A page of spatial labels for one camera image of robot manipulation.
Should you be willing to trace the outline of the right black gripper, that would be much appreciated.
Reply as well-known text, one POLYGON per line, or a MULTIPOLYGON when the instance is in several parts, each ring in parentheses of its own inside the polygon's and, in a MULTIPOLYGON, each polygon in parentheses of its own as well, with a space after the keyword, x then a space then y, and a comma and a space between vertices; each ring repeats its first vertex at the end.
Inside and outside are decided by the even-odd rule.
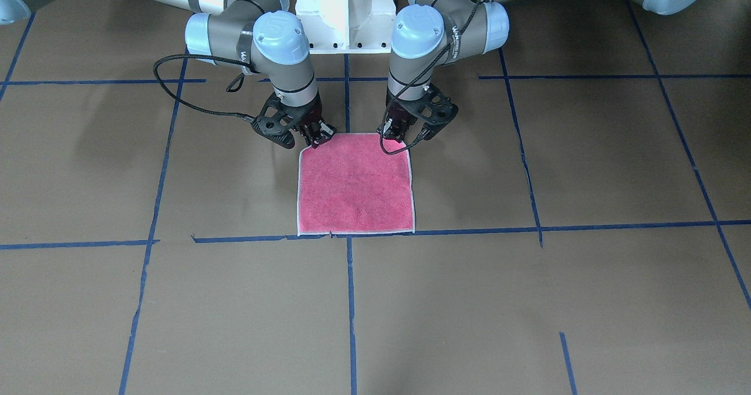
POLYGON ((289 106, 289 116, 293 119, 293 129, 313 148, 327 143, 336 134, 335 127, 323 123, 321 104, 289 106))

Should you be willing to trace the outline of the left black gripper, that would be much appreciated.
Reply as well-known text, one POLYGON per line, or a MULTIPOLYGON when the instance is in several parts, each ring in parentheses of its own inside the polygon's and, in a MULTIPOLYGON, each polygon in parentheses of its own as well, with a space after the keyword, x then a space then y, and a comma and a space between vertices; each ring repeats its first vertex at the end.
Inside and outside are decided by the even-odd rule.
POLYGON ((387 111, 387 119, 380 127, 380 138, 403 140, 410 127, 417 121, 416 117, 405 110, 401 104, 393 103, 387 111))

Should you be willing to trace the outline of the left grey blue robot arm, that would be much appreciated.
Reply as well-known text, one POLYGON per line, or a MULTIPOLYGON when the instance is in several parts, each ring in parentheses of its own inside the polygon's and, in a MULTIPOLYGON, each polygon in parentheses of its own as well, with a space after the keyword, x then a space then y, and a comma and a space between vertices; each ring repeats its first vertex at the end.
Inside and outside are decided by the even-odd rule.
MULTIPOLYGON (((504 7, 509 1, 408 0, 394 22, 381 138, 403 141, 420 120, 415 138, 420 143, 456 117, 456 104, 432 82, 434 69, 501 48, 509 37, 504 7)), ((658 15, 673 15, 697 0, 630 1, 658 15)))

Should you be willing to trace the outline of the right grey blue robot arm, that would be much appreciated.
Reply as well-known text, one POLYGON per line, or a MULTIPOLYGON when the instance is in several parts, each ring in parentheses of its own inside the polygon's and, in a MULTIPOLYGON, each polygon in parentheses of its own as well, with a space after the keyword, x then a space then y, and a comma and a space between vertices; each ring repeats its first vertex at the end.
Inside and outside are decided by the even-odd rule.
MULTIPOLYGON (((55 0, 2 0, 2 24, 29 18, 55 0)), ((314 76, 309 40, 290 0, 155 0, 191 11, 184 39, 184 59, 236 66, 241 74, 227 92, 241 88, 246 76, 265 75, 273 93, 260 114, 232 114, 256 133, 291 149, 294 132, 316 148, 329 141, 335 127, 325 122, 314 76)))

